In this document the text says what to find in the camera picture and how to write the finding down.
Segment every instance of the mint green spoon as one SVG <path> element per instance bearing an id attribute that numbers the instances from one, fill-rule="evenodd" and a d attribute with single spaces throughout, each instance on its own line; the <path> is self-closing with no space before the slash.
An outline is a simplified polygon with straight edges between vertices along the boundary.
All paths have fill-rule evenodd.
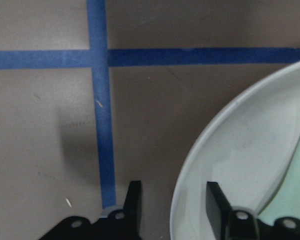
<path id="1" fill-rule="evenodd" d="M 300 219 L 300 138 L 278 192 L 259 213 L 259 218 L 269 225 L 280 217 Z"/>

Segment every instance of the white bowl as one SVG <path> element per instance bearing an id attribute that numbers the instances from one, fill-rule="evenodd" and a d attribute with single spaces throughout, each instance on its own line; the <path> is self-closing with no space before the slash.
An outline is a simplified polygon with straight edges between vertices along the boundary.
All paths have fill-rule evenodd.
<path id="1" fill-rule="evenodd" d="M 206 183 L 233 206 L 260 211 L 279 184 L 300 136 L 300 62 L 232 100 L 196 140 L 175 186 L 172 240 L 214 240 Z"/>

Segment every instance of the blue tape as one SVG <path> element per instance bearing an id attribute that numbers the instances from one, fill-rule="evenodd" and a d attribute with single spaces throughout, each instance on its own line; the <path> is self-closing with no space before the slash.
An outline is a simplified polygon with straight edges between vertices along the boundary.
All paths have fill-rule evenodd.
<path id="1" fill-rule="evenodd" d="M 90 67 L 89 50 L 0 51 L 0 69 L 50 69 Z"/>
<path id="2" fill-rule="evenodd" d="M 197 64 L 290 64 L 300 61 L 300 48 L 225 47 L 110 49 L 110 67 Z"/>
<path id="3" fill-rule="evenodd" d="M 102 207 L 106 208 L 117 204 L 110 83 L 107 64 L 106 4 L 104 0 L 87 0 L 86 7 L 89 25 Z"/>

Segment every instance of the vertical blue tape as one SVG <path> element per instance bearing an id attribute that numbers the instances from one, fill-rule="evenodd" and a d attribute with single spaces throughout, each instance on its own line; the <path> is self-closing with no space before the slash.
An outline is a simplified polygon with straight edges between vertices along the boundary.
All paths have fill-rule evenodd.
<path id="1" fill-rule="evenodd" d="M 106 4 L 104 0 L 87 0 L 86 7 L 89 25 L 102 207 L 106 208 L 117 204 L 110 82 L 107 64 Z"/>

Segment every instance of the gray floor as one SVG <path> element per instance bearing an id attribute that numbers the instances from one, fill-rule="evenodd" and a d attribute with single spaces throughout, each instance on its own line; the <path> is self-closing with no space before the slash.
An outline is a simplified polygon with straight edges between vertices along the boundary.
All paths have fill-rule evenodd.
<path id="1" fill-rule="evenodd" d="M 108 0 L 108 47 L 300 47 L 300 1 Z M 89 49 L 84 0 L 0 0 L 0 51 Z M 112 67 L 117 203 L 142 180 L 144 240 L 170 239 L 175 183 L 196 137 L 284 64 Z M 101 193 L 89 68 L 0 70 L 0 240 L 37 239 Z"/>

